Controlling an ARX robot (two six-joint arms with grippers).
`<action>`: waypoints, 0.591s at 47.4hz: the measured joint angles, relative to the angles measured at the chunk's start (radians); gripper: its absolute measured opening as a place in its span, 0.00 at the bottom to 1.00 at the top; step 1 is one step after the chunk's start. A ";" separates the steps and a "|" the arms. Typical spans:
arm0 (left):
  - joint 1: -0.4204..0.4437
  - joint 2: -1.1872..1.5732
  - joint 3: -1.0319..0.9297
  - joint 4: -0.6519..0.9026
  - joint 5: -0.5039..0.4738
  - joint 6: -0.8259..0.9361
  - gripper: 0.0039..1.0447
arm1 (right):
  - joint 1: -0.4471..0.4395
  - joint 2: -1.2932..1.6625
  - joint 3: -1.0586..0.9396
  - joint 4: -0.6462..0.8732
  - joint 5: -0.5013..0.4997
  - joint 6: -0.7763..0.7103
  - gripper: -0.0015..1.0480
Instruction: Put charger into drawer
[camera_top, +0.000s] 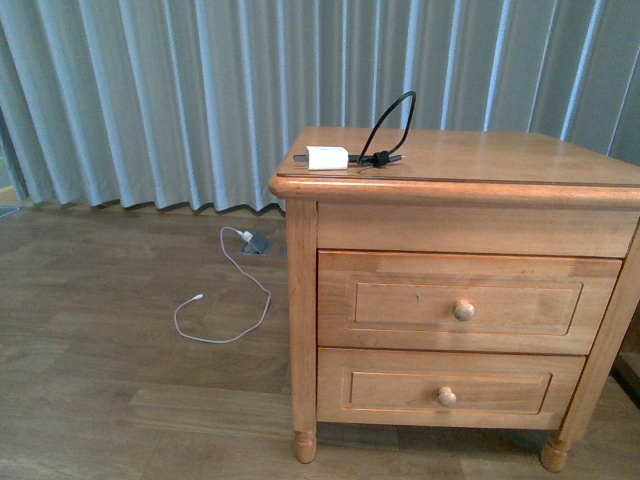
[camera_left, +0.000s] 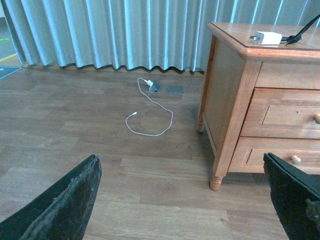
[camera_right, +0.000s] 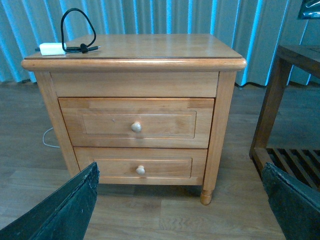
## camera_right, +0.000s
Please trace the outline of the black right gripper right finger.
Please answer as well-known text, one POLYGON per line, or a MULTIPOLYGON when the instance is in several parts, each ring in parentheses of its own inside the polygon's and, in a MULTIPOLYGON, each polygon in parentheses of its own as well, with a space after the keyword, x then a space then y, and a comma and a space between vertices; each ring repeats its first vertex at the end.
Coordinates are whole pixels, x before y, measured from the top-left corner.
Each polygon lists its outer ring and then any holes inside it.
POLYGON ((285 238, 318 240, 320 193, 269 162, 261 177, 268 203, 285 238))

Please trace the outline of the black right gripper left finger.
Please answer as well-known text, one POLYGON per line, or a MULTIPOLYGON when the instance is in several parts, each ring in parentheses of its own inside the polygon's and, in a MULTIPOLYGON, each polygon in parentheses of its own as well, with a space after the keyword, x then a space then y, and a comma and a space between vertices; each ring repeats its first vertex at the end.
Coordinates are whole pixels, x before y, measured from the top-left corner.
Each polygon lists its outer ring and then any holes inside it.
POLYGON ((96 162, 1 229, 2 240, 82 240, 97 201, 96 162))

